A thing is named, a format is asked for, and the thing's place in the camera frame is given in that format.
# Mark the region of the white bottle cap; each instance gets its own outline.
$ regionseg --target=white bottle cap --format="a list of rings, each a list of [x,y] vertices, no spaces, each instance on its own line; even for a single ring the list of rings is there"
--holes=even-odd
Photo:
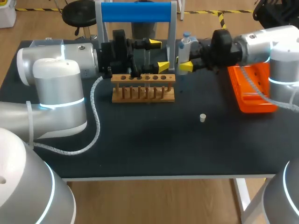
[[[199,116],[199,118],[200,118],[200,121],[201,121],[201,122],[205,122],[206,115],[205,115],[204,113],[202,113],[202,114]]]

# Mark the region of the blue bar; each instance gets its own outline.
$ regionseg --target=blue bar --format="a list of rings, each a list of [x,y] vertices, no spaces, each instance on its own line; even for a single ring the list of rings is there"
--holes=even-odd
[[[102,2],[103,22],[170,22],[170,2]]]

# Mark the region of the wooden test tube rack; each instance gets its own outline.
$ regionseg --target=wooden test tube rack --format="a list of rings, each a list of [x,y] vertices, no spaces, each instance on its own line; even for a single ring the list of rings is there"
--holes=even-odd
[[[174,89],[176,82],[174,74],[152,75],[142,74],[132,78],[130,74],[113,75],[111,82],[115,84],[112,94],[113,103],[163,103],[174,102]],[[165,84],[162,87],[144,87],[145,84]],[[120,87],[119,84],[139,84],[138,87]]]

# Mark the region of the orange tray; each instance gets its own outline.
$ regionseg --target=orange tray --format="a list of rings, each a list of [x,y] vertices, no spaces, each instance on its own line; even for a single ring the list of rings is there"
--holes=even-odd
[[[258,63],[246,66],[244,69],[259,90],[269,97],[269,63]],[[228,67],[228,73],[238,105],[243,113],[271,113],[277,110],[277,106],[263,100],[253,90],[239,66]]]

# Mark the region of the table surface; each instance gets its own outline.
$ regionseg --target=table surface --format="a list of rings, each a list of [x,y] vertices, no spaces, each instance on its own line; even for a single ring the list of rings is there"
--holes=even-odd
[[[23,41],[20,48],[31,41]],[[135,52],[142,63],[142,50]],[[165,61],[151,52],[151,62]],[[62,150],[79,150],[95,135],[89,93],[94,79],[84,79],[87,128],[76,135],[39,140]],[[62,178],[187,175],[266,175],[279,172],[299,156],[299,116],[280,109],[273,114],[244,114],[237,105],[226,70],[200,70],[177,77],[175,103],[113,104],[113,85],[102,81],[95,92],[100,137],[87,152],[36,153]],[[23,85],[13,58],[0,89],[0,101],[38,103],[35,87]],[[206,114],[201,123],[199,115]]]

